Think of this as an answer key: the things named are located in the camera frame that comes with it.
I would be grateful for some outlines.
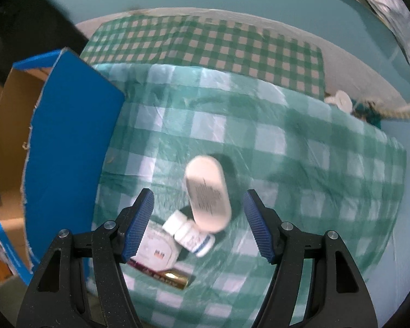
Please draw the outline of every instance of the cardboard box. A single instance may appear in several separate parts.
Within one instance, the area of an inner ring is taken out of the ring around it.
[[[91,229],[124,95],[72,51],[18,63],[0,94],[0,242],[28,283],[62,228]]]

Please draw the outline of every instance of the screw head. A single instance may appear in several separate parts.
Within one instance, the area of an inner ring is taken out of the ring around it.
[[[70,234],[70,231],[68,229],[61,229],[58,233],[59,238],[65,238]]]
[[[115,221],[106,221],[103,224],[103,227],[105,227],[105,229],[113,229],[117,224],[115,223]]]
[[[282,222],[281,227],[283,230],[292,230],[293,225],[290,222]]]
[[[339,235],[337,234],[337,232],[333,231],[333,230],[329,230],[327,235],[331,238],[331,239],[337,239],[339,238]]]

